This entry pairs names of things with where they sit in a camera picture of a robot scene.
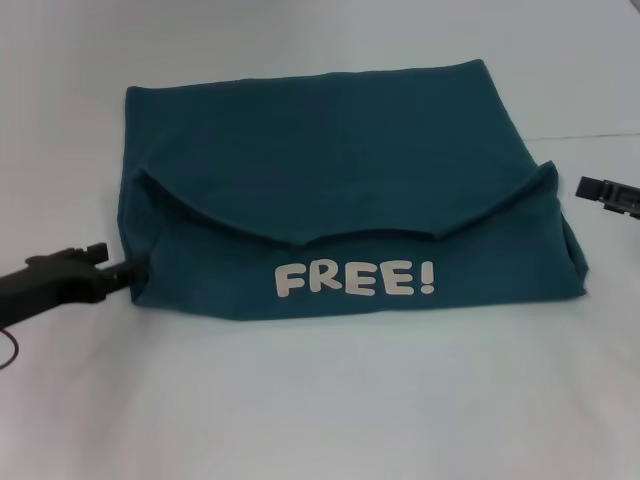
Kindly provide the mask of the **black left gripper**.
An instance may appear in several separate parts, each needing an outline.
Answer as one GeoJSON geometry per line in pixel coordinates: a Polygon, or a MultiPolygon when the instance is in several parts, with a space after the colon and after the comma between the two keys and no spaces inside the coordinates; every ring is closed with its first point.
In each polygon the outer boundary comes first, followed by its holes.
{"type": "Polygon", "coordinates": [[[103,268],[107,261],[105,243],[28,258],[25,268],[1,277],[1,327],[60,305],[96,303],[117,291],[144,286],[148,281],[147,257],[103,268]]]}

